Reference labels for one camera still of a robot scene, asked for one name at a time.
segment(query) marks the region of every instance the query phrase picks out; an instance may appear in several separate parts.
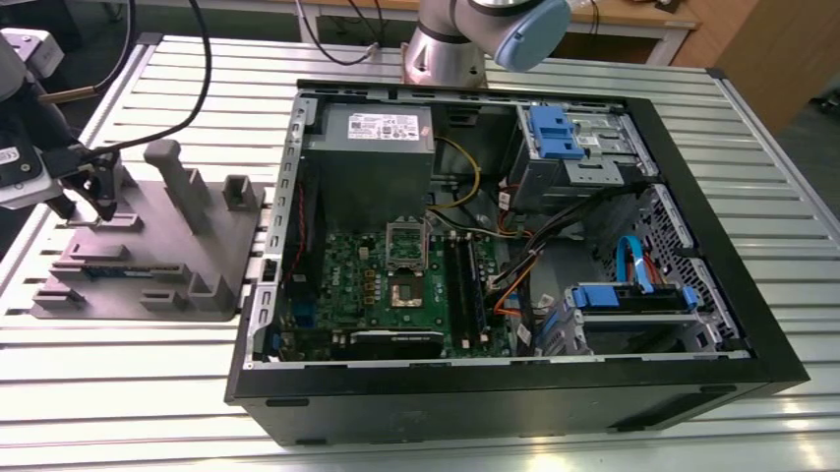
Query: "yellow cable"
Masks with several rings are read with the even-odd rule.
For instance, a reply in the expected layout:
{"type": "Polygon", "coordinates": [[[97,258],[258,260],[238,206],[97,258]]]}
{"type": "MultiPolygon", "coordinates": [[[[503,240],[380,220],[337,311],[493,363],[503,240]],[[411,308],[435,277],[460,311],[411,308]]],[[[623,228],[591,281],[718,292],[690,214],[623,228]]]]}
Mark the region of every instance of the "yellow cable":
{"type": "Polygon", "coordinates": [[[513,293],[513,289],[520,284],[520,282],[525,278],[525,275],[528,275],[528,272],[531,272],[531,269],[535,268],[536,265],[538,265],[538,261],[531,263],[531,266],[528,267],[528,269],[520,274],[520,276],[516,279],[516,281],[511,284],[511,287],[508,287],[508,291],[504,293],[504,295],[501,296],[501,298],[497,301],[497,305],[495,306],[495,313],[499,313],[499,310],[501,310],[501,305],[504,304],[504,301],[508,299],[508,297],[513,293]]]}
{"type": "Polygon", "coordinates": [[[437,140],[443,140],[445,143],[449,143],[451,146],[459,149],[459,152],[461,152],[464,156],[468,158],[468,160],[471,161],[471,165],[473,166],[473,171],[476,172],[476,179],[473,180],[473,190],[471,190],[471,193],[468,194],[468,196],[464,199],[457,200],[452,204],[433,205],[429,207],[432,209],[456,208],[460,205],[469,202],[471,199],[476,196],[476,194],[479,194],[479,187],[483,183],[483,168],[479,166],[479,161],[476,160],[476,157],[473,157],[473,154],[471,154],[468,150],[464,149],[459,143],[452,141],[449,138],[444,138],[443,136],[437,136],[435,138],[437,140]]]}

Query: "slotted aluminum table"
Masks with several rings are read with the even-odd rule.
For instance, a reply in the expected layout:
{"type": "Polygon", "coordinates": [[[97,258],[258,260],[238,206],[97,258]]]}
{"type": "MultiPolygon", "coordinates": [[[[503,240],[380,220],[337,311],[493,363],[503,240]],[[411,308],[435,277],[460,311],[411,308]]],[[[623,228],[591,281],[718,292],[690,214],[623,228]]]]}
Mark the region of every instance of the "slotted aluminum table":
{"type": "MultiPolygon", "coordinates": [[[[345,59],[361,49],[333,47],[345,59]]],[[[205,111],[177,135],[205,180],[274,182],[300,78],[395,83],[400,52],[328,62],[298,43],[214,40],[205,111]]],[[[202,46],[140,45],[86,129],[90,146],[181,122],[200,90],[202,46]]],[[[840,226],[727,81],[706,71],[554,60],[489,65],[497,89],[650,98],[811,374],[660,433],[282,448],[222,401],[237,320],[226,324],[41,321],[33,295],[71,231],[35,210],[0,271],[0,467],[196,470],[819,470],[840,464],[840,226]]],[[[136,177],[154,175],[125,154],[136,177]]],[[[258,235],[260,250],[265,234],[258,235]]],[[[249,276],[258,268],[250,266],[249,276]]]]}

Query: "metal chassis frame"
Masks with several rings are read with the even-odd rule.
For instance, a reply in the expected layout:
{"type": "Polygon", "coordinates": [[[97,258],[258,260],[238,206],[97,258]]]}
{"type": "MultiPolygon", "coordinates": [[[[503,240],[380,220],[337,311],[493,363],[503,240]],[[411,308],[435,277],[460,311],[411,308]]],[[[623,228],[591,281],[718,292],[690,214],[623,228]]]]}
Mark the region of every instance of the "metal chassis frame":
{"type": "MultiPolygon", "coordinates": [[[[355,92],[373,93],[369,100],[412,101],[416,91],[424,94],[417,101],[461,101],[472,104],[499,104],[501,101],[552,102],[552,99],[587,102],[620,102],[626,105],[638,125],[642,140],[650,154],[656,156],[662,177],[680,207],[684,219],[690,221],[694,238],[700,247],[700,256],[715,275],[716,283],[724,292],[731,310],[738,316],[742,333],[750,340],[751,359],[722,359],[715,361],[714,369],[704,361],[662,361],[638,363],[583,363],[583,364],[523,364],[509,366],[460,367],[457,369],[306,369],[269,370],[254,369],[246,356],[246,340],[252,338],[252,311],[244,311],[240,336],[236,344],[232,375],[229,377],[226,401],[232,404],[256,404],[260,399],[285,401],[320,395],[371,394],[371,385],[377,384],[379,393],[419,394],[456,393],[468,391],[505,391],[567,388],[604,388],[642,385],[692,384],[700,391],[707,389],[736,389],[735,396],[773,394],[809,380],[802,362],[791,343],[779,327],[767,303],[753,281],[745,263],[726,234],[724,227],[714,213],[700,185],[691,173],[674,140],[663,125],[659,114],[646,99],[579,96],[550,92],[516,92],[472,90],[459,88],[435,88],[424,90],[415,86],[371,84],[337,84],[318,81],[300,81],[301,89],[335,89],[339,96],[351,96],[359,100],[355,92]],[[429,98],[433,91],[436,98],[429,98]]],[[[301,93],[298,99],[312,99],[323,94],[301,93]]],[[[293,187],[297,159],[300,158],[302,124],[306,122],[304,109],[293,111],[289,125],[286,157],[278,176],[278,195],[282,196],[293,187]]],[[[268,248],[268,258],[278,258],[282,245],[268,248]]],[[[264,297],[260,284],[256,303],[264,297]]],[[[690,416],[707,411],[726,400],[711,401],[695,408],[690,416]]],[[[670,418],[658,427],[667,427],[684,418],[670,418]]]]}

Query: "wooden desk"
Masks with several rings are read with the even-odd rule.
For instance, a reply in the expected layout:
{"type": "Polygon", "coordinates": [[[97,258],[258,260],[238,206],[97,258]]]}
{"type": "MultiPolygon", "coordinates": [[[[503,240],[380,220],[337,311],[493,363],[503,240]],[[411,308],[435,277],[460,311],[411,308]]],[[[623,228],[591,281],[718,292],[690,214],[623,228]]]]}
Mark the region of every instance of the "wooden desk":
{"type": "MultiPolygon", "coordinates": [[[[77,0],[102,3],[122,0],[77,0]]],[[[421,0],[380,0],[383,16],[388,20],[415,22],[419,19],[419,5],[421,0]]],[[[138,0],[140,4],[186,7],[185,0],[138,0]]],[[[304,0],[310,23],[316,26],[316,19],[321,16],[356,17],[356,11],[347,0],[304,0]]],[[[356,0],[356,4],[368,18],[377,18],[375,0],[356,0]]],[[[294,0],[202,0],[201,5],[208,9],[242,10],[253,12],[290,13],[297,15],[294,0]]],[[[599,0],[600,35],[644,37],[656,39],[656,46],[648,58],[648,64],[667,66],[671,64],[683,41],[691,30],[700,25],[700,19],[683,5],[676,14],[671,15],[658,10],[651,3],[636,3],[631,0],[599,0]]],[[[574,23],[570,32],[590,33],[592,27],[592,7],[587,6],[574,11],[574,23]]],[[[301,25],[301,40],[313,42],[306,29],[301,25]]]]}

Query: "floor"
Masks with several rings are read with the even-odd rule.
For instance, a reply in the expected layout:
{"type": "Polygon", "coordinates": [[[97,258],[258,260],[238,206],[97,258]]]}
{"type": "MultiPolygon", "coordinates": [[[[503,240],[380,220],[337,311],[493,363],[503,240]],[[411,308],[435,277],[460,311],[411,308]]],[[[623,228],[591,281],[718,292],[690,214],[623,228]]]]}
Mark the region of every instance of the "floor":
{"type": "MultiPolygon", "coordinates": [[[[62,64],[63,87],[81,87],[103,77],[120,54],[125,26],[112,22],[105,9],[94,3],[71,3],[71,12],[83,32],[86,47],[70,53],[62,64]]],[[[294,41],[298,38],[297,20],[290,15],[253,12],[205,12],[210,33],[221,37],[294,41]]],[[[141,31],[198,35],[198,28],[188,8],[140,7],[141,31]]],[[[397,46],[412,37],[415,25],[387,22],[387,46],[397,46]]],[[[361,22],[323,18],[323,39],[329,43],[368,44],[371,31],[361,22]]],[[[97,100],[73,103],[63,108],[71,126],[81,131],[97,109],[97,100]]],[[[840,114],[826,115],[810,105],[791,127],[778,137],[802,173],[837,215],[840,215],[840,186],[835,176],[840,169],[840,114]]],[[[0,208],[0,257],[14,241],[29,211],[0,208]]]]}

